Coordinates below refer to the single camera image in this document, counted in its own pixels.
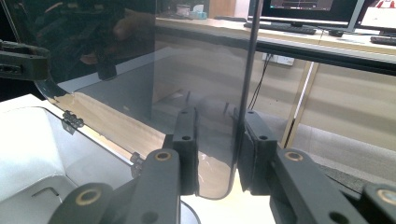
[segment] black metal bracket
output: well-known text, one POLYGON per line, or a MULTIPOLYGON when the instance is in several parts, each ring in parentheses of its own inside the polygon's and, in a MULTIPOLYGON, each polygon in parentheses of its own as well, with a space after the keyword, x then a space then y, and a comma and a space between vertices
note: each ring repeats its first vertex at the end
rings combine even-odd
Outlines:
POLYGON ((46 49, 0 40, 0 77, 46 80, 50 74, 49 57, 46 49))
POLYGON ((181 110, 177 116, 172 149, 180 157, 181 195, 198 190, 198 147, 196 142, 197 112, 194 107, 181 110))
POLYGON ((73 190, 49 223, 179 223, 180 162, 173 149, 152 151, 141 175, 113 190, 90 183, 73 190))
POLYGON ((368 185, 354 207, 299 150, 281 149, 254 111, 238 162, 243 189, 271 195, 276 223, 396 223, 396 188, 368 185))

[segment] desk surface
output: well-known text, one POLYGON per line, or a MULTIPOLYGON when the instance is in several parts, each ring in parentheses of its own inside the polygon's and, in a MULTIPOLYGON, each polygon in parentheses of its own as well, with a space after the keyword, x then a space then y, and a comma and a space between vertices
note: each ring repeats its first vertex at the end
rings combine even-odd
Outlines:
MULTIPOLYGON (((210 19, 157 19, 157 25, 239 39, 248 39, 250 31, 243 22, 210 19)), ((370 36, 344 35, 340 38, 320 31, 315 35, 299 35, 259 30, 257 51, 396 76, 396 47, 372 44, 370 36)))

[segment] electrical cable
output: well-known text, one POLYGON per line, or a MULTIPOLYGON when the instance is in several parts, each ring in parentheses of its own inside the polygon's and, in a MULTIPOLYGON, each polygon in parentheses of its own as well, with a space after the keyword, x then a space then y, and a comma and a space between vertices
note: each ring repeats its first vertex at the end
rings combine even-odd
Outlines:
POLYGON ((259 84, 256 87, 256 90, 253 93, 253 96, 251 98, 250 104, 248 105, 248 109, 253 109, 254 105, 256 104, 257 98, 259 96, 260 88, 262 86, 262 80, 264 78, 265 70, 267 69, 268 63, 270 62, 270 59, 273 57, 272 54, 267 54, 264 60, 264 67, 262 69, 262 77, 260 79, 259 84))

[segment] monitor screen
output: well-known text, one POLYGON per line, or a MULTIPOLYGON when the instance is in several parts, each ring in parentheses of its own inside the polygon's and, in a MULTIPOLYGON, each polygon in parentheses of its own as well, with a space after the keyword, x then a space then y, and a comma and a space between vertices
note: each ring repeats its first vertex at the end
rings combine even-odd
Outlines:
MULTIPOLYGON (((347 27, 358 0, 264 0, 261 21, 347 27)), ((249 16, 254 3, 250 1, 249 16)))
POLYGON ((356 27, 396 30, 396 0, 365 0, 356 27))

